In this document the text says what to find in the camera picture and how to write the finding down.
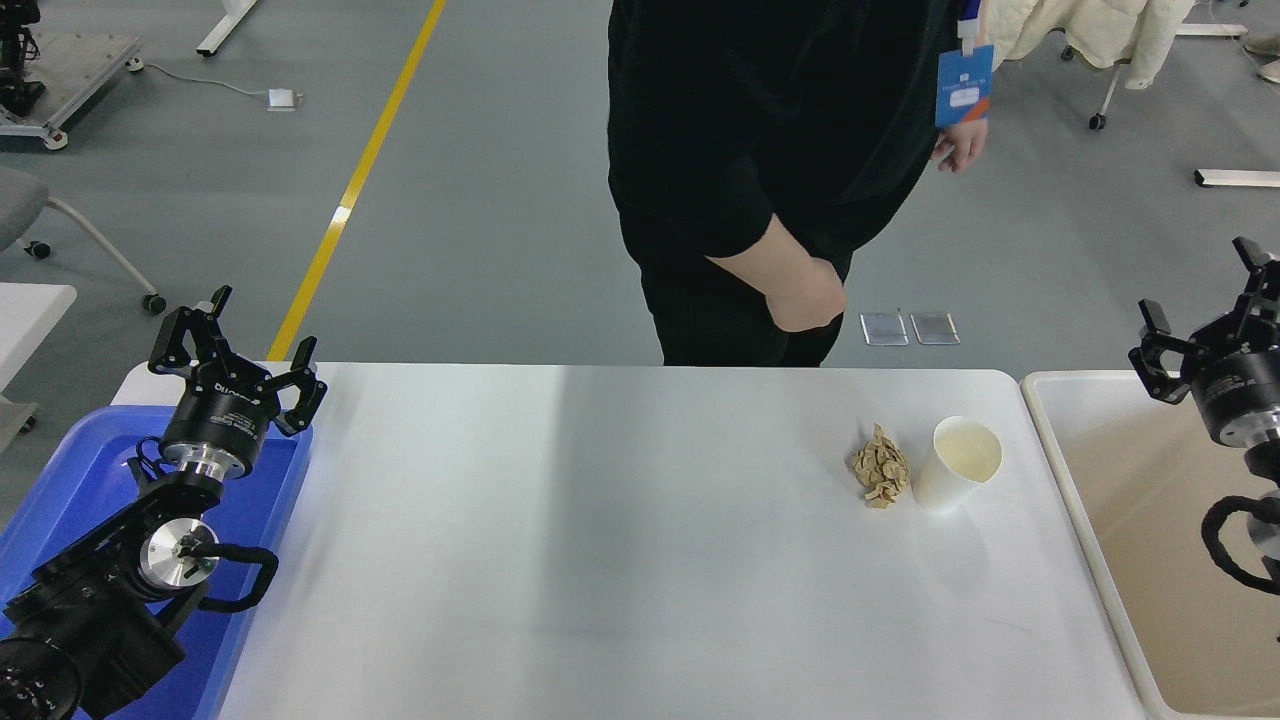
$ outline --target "chair wheel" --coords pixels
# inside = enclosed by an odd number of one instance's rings
[[[41,138],[41,142],[45,143],[46,150],[61,150],[67,147],[69,140],[67,138],[67,133],[59,129],[50,131],[47,136]]]
[[[159,295],[142,296],[142,309],[146,310],[147,313],[151,313],[152,315],[159,315],[160,313],[164,313],[164,309],[169,304],[164,301],[164,297],[160,297]]]
[[[44,260],[45,258],[49,258],[50,254],[52,254],[52,249],[45,245],[44,242],[32,242],[31,247],[23,247],[22,251],[26,252],[27,255],[31,255],[36,260]]]

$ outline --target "wood chips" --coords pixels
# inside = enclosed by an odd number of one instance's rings
[[[864,496],[867,505],[877,510],[893,505],[897,496],[911,486],[906,456],[893,441],[884,437],[884,430],[878,424],[876,437],[849,459],[849,469],[868,488]]]

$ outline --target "shoe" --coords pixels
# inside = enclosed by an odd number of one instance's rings
[[[1275,55],[1280,58],[1280,33],[1244,38],[1244,49],[1258,55]]]
[[[1258,77],[1267,81],[1280,83],[1280,60],[1268,63],[1258,68]]]

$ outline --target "blue badge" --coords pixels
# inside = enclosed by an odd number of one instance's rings
[[[987,117],[991,106],[991,67],[996,49],[982,45],[972,55],[960,50],[938,59],[938,108],[934,122],[940,128]]]

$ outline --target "white cable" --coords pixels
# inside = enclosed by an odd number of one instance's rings
[[[169,70],[161,68],[160,65],[157,65],[155,63],[150,63],[150,61],[147,63],[147,65],[151,65],[152,68],[160,70],[161,73],[164,73],[164,74],[166,74],[169,77],[172,77],[173,79],[182,79],[182,81],[187,81],[187,82],[202,82],[202,83],[207,83],[207,85],[220,85],[223,87],[234,90],[236,92],[239,92],[241,95],[248,95],[250,97],[253,97],[253,96],[257,96],[257,95],[266,95],[265,90],[259,90],[256,92],[248,91],[248,90],[241,90],[241,88],[236,87],[234,85],[225,83],[225,82],[223,82],[220,79],[202,79],[202,78],[179,76],[177,73],[170,73]]]

